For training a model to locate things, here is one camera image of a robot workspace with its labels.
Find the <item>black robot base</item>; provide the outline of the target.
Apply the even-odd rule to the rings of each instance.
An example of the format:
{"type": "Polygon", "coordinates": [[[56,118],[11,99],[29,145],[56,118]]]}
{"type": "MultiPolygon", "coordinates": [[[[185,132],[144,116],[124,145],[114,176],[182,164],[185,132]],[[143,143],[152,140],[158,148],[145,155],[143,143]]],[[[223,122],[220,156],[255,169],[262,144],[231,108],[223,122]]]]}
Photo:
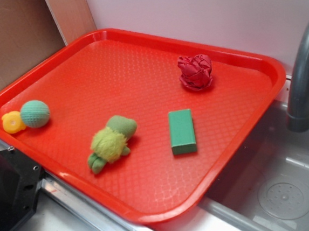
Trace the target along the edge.
{"type": "Polygon", "coordinates": [[[16,231],[35,214],[42,175],[21,151],[0,151],[0,231],[16,231]]]}

